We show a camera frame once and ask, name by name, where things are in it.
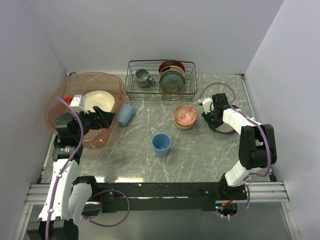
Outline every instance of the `white wall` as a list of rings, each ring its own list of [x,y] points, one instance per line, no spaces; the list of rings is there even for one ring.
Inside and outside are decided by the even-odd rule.
[[[320,1],[285,0],[245,74],[257,119],[274,126],[283,180],[305,240],[320,236]]]
[[[67,72],[127,72],[130,60],[245,73],[283,0],[26,0]]]
[[[0,239],[13,238],[51,133],[45,110],[66,74],[23,0],[0,2]]]

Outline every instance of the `metal wire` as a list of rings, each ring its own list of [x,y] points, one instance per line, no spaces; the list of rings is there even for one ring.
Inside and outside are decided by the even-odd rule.
[[[167,61],[161,60],[133,60],[128,64],[128,69],[125,78],[124,90],[131,100],[134,99],[149,99],[149,100],[169,100],[169,101],[191,101],[198,91],[196,66],[191,61],[179,61],[184,65],[184,87],[185,93],[172,94],[159,92],[159,66]],[[134,80],[134,75],[138,69],[146,69],[150,73],[150,77],[155,79],[155,84],[148,88],[141,88]]]

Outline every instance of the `brown plastic container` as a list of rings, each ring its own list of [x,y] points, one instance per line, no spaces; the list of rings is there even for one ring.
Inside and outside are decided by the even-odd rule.
[[[57,97],[73,97],[74,95],[81,94],[86,95],[92,91],[106,91],[114,97],[115,103],[112,111],[116,114],[112,124],[109,128],[100,130],[90,130],[83,139],[83,147],[88,149],[98,149],[104,146],[114,128],[118,111],[124,102],[124,83],[123,81],[115,76],[103,72],[85,72],[70,77],[64,82],[52,96],[46,111],[45,121],[49,129],[54,133],[57,133],[56,118],[62,113],[70,112],[66,106],[61,104]]]

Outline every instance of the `gray mug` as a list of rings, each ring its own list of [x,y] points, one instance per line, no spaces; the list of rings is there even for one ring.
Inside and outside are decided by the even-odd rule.
[[[136,84],[141,88],[147,88],[156,83],[156,80],[150,77],[150,73],[143,68],[140,68],[135,72],[134,79]]]

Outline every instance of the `blue cup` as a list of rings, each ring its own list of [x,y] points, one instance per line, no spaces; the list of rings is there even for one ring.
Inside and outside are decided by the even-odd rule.
[[[135,109],[133,106],[126,103],[122,104],[118,113],[118,117],[116,118],[116,122],[121,126],[125,126],[131,119],[134,112]]]
[[[152,138],[154,153],[158,158],[163,158],[167,155],[170,145],[171,139],[167,134],[158,133]]]

